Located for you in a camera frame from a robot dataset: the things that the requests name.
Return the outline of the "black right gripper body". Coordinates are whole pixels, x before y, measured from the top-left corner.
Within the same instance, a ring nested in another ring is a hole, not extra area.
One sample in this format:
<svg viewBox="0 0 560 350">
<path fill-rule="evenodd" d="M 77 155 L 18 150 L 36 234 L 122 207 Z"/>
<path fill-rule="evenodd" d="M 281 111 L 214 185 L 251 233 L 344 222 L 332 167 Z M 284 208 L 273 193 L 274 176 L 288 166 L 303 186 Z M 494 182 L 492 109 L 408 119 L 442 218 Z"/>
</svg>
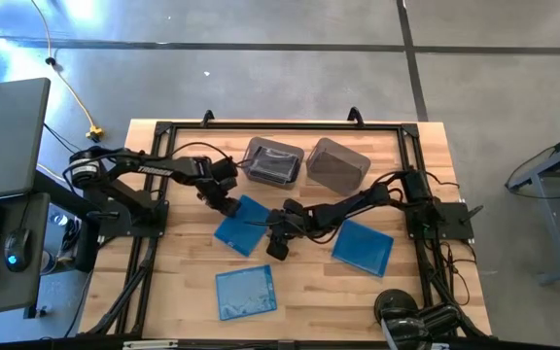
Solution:
<svg viewBox="0 0 560 350">
<path fill-rule="evenodd" d="M 281 212 L 281 223 L 278 225 L 269 225 L 269 228 L 281 227 L 283 229 L 283 238 L 291 240 L 294 238 L 303 238 L 308 235 L 302 216 L 281 209 L 273 209 L 271 211 Z"/>
</svg>

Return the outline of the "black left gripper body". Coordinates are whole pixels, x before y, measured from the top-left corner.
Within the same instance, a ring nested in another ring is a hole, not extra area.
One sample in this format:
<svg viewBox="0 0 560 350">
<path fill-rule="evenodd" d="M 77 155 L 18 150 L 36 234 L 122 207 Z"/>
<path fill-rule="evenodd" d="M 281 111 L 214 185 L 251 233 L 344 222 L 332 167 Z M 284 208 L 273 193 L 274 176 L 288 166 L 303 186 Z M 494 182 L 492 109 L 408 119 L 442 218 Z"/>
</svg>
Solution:
<svg viewBox="0 0 560 350">
<path fill-rule="evenodd" d="M 214 179 L 201 179 L 196 182 L 196 189 L 201 198 L 221 199 L 228 195 L 228 192 L 237 186 L 234 177 L 216 181 Z"/>
</svg>

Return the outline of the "blue plastic jewel case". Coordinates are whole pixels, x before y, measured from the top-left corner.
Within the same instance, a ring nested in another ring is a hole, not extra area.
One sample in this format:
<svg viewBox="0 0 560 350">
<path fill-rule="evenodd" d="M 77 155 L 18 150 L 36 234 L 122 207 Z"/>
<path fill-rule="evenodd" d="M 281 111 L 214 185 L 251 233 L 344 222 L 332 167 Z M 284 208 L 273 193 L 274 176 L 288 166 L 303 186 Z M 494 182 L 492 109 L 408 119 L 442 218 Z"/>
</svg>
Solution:
<svg viewBox="0 0 560 350">
<path fill-rule="evenodd" d="M 249 257 L 266 231 L 269 210 L 247 195 L 233 218 L 226 217 L 214 236 L 242 256 Z"/>
<path fill-rule="evenodd" d="M 215 282 L 221 321 L 277 309 L 271 267 L 268 264 L 217 274 Z"/>
<path fill-rule="evenodd" d="M 332 257 L 372 275 L 383 277 L 394 238 L 353 221 L 341 226 Z"/>
</svg>

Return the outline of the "translucent grey plastic bin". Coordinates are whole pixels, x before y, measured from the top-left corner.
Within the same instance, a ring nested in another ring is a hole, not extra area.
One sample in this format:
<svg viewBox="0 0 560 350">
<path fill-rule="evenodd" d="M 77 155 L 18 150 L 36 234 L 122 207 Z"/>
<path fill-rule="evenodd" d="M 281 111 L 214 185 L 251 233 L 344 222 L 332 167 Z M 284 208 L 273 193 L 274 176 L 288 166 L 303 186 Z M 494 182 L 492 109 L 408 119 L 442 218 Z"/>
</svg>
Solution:
<svg viewBox="0 0 560 350">
<path fill-rule="evenodd" d="M 362 184 L 370 168 L 368 157 L 330 138 L 321 138 L 306 161 L 307 176 L 342 195 L 349 195 Z"/>
<path fill-rule="evenodd" d="M 248 178 L 248 168 L 249 168 L 249 166 L 252 162 L 253 155 L 259 147 L 266 147 L 266 148 L 269 148 L 269 149 L 275 149 L 275 150 L 278 150 L 278 151 L 281 151 L 281 152 L 290 153 L 290 154 L 293 154 L 293 155 L 297 156 L 297 163 L 296 163 L 296 166 L 294 168 L 294 173 L 293 173 L 293 176 L 292 176 L 292 179 L 290 180 L 290 182 L 287 183 L 284 186 L 269 185 L 269 186 L 276 187 L 276 188 L 283 189 L 283 190 L 291 190 L 295 186 L 295 184 L 297 182 L 297 179 L 298 179 L 300 166 L 301 166 L 301 163 L 302 163 L 303 158 L 304 158 L 304 150 L 301 149 L 301 148 L 289 145 L 289 144 L 284 144 L 284 143 L 272 141 L 272 140 L 261 138 L 261 137 L 254 137 L 250 140 L 250 142 L 248 144 L 248 147 L 247 147 L 247 150 L 246 150 L 245 155 L 244 155 L 243 160 L 242 160 L 243 171 L 244 171 L 247 178 Z"/>
</svg>

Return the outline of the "white strip label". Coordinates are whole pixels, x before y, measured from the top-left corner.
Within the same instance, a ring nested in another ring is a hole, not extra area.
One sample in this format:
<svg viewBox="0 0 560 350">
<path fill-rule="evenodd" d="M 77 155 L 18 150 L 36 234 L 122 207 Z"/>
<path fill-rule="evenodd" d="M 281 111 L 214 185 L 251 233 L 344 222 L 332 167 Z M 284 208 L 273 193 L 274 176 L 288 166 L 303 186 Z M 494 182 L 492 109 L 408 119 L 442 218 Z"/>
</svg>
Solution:
<svg viewBox="0 0 560 350">
<path fill-rule="evenodd" d="M 171 339 L 125 341 L 122 350 L 169 350 L 177 349 L 179 343 Z"/>
</svg>

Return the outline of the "round tin can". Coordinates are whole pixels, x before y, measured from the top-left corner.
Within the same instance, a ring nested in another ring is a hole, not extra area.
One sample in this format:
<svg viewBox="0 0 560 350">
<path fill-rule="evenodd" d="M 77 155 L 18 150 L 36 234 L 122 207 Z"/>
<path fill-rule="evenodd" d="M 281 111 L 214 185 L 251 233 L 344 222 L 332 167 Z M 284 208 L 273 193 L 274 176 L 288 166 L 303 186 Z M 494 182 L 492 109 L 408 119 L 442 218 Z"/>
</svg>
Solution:
<svg viewBox="0 0 560 350">
<path fill-rule="evenodd" d="M 58 266 L 58 256 L 44 250 L 41 257 L 41 275 L 54 273 Z"/>
</svg>

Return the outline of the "black computer mouse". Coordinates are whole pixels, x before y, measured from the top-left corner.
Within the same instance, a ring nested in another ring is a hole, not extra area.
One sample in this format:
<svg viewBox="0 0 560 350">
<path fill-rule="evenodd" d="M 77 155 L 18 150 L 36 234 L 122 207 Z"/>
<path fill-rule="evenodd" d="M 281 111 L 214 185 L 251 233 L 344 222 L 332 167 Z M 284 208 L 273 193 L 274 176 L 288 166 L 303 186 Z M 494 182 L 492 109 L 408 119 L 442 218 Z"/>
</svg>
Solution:
<svg viewBox="0 0 560 350">
<path fill-rule="evenodd" d="M 31 230 L 17 228 L 11 231 L 4 242 L 4 260 L 11 272 L 23 272 L 31 261 Z"/>
</svg>

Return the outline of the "grey laptop lid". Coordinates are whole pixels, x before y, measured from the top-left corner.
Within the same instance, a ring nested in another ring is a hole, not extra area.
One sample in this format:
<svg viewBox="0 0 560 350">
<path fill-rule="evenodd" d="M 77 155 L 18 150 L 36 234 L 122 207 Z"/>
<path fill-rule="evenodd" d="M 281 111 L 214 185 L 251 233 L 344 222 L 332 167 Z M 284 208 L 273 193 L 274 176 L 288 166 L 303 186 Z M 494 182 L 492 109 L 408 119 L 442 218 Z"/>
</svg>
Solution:
<svg viewBox="0 0 560 350">
<path fill-rule="evenodd" d="M 0 197 L 33 187 L 50 87 L 47 78 L 0 83 Z"/>
</svg>

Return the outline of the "black aluminium table frame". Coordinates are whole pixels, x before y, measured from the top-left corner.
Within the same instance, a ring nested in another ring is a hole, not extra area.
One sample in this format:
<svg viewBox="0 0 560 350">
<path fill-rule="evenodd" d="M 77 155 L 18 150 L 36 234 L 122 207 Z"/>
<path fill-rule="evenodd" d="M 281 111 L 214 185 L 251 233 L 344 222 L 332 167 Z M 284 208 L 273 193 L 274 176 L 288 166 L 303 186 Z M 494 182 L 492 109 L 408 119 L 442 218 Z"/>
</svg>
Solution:
<svg viewBox="0 0 560 350">
<path fill-rule="evenodd" d="M 400 138 L 419 137 L 420 151 L 407 161 L 432 174 L 433 193 L 444 201 L 460 195 L 444 127 L 439 122 L 381 123 L 357 128 L 349 122 L 212 122 L 179 124 L 173 136 L 180 155 L 241 158 L 254 137 L 310 151 L 321 138 L 330 138 L 371 161 L 370 179 L 399 169 L 403 159 Z M 422 295 L 415 246 L 405 229 L 403 214 L 390 207 L 371 210 L 358 222 L 394 238 L 383 277 L 371 275 L 332 257 L 332 245 L 306 239 L 290 244 L 284 261 L 270 257 L 259 245 L 243 257 L 219 241 L 215 230 L 221 214 L 196 198 L 190 187 L 169 184 L 170 213 L 160 239 L 142 334 L 146 338 L 379 340 L 382 332 L 373 315 L 377 295 L 401 289 Z M 275 295 L 274 311 L 221 321 L 215 277 L 237 269 L 268 264 Z"/>
</svg>

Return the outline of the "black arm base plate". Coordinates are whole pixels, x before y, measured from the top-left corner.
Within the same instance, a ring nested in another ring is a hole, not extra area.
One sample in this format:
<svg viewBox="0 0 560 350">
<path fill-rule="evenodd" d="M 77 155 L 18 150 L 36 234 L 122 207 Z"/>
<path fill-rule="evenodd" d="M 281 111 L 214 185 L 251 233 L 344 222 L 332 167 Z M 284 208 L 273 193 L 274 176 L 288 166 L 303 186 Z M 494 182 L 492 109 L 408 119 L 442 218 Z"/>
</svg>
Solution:
<svg viewBox="0 0 560 350">
<path fill-rule="evenodd" d="M 100 236 L 160 238 L 167 223 L 169 202 L 155 201 L 152 213 L 146 217 L 134 216 L 125 205 L 108 200 L 100 210 L 87 213 L 87 217 L 99 224 Z"/>
<path fill-rule="evenodd" d="M 464 202 L 433 202 L 405 212 L 408 235 L 412 239 L 473 240 L 471 219 L 483 209 L 469 209 Z"/>
</svg>

